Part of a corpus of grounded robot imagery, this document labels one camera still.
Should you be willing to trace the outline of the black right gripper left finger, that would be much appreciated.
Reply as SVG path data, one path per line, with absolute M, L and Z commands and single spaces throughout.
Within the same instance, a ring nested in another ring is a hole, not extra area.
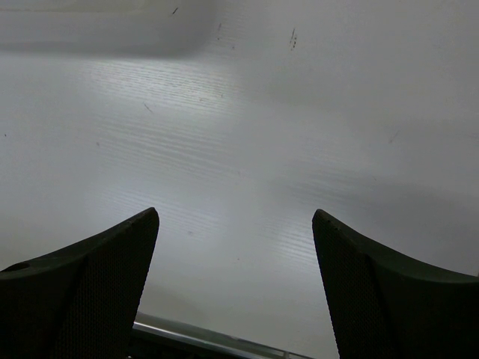
M 159 231 L 154 208 L 1 271 L 2 358 L 124 358 Z

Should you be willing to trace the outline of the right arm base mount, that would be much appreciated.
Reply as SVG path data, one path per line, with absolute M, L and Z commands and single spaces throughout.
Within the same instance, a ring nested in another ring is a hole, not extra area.
M 169 340 L 174 344 L 203 349 L 233 358 L 308 358 L 308 356 L 243 340 L 227 334 L 138 312 L 133 333 L 149 340 Z

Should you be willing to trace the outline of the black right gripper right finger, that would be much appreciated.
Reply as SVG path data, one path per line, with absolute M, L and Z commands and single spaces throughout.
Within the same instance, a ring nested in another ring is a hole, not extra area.
M 423 263 L 318 209 L 312 230 L 341 358 L 477 358 L 478 278 Z

